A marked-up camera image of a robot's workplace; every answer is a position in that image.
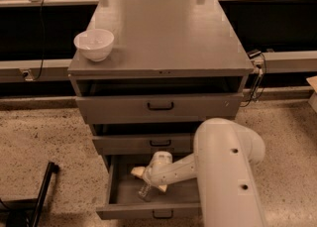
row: cabinet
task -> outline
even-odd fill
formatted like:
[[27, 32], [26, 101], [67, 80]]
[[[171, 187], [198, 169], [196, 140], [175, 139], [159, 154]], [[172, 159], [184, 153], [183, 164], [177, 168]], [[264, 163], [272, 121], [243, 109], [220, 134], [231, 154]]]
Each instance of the cabinet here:
[[138, 198], [130, 175], [156, 151], [192, 152], [199, 124], [234, 118], [253, 67], [214, 0], [108, 0], [95, 25], [115, 35], [113, 52], [68, 69], [80, 113], [109, 172], [102, 219], [172, 218], [200, 212], [196, 180]]

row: floor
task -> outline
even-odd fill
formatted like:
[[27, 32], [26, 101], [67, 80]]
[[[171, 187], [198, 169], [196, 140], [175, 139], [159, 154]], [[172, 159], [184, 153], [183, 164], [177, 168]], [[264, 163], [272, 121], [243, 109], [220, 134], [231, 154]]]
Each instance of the floor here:
[[[254, 170], [268, 226], [317, 225], [317, 113], [307, 99], [263, 100], [241, 108], [236, 122], [264, 139]], [[108, 173], [73, 99], [0, 100], [0, 197], [37, 197], [48, 161], [53, 176], [39, 226], [202, 226], [200, 217], [101, 221]], [[0, 227], [6, 215], [0, 214]]]

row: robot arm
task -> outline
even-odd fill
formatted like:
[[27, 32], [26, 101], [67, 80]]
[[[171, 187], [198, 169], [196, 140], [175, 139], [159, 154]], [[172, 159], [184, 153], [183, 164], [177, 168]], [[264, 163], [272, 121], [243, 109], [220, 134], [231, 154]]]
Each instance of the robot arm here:
[[264, 142], [253, 130], [224, 119], [202, 123], [193, 154], [175, 163], [157, 152], [132, 174], [165, 191], [168, 184], [197, 177], [206, 227], [265, 227], [264, 212], [250, 163], [264, 158]]

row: cabinet top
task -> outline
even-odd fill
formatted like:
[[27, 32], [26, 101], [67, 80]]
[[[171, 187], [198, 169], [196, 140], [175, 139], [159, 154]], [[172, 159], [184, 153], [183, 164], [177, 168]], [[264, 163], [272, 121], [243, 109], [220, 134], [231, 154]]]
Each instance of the cabinet top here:
[[73, 75], [245, 75], [252, 65], [218, 0], [104, 0], [89, 28], [111, 31], [112, 53], [76, 52]]

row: white bowl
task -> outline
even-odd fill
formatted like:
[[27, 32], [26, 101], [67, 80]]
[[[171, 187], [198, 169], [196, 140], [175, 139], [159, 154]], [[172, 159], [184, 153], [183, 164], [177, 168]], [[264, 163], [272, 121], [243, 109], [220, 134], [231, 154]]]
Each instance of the white bowl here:
[[76, 48], [93, 61], [105, 59], [112, 51], [113, 42], [113, 34], [103, 29], [87, 30], [73, 40]]

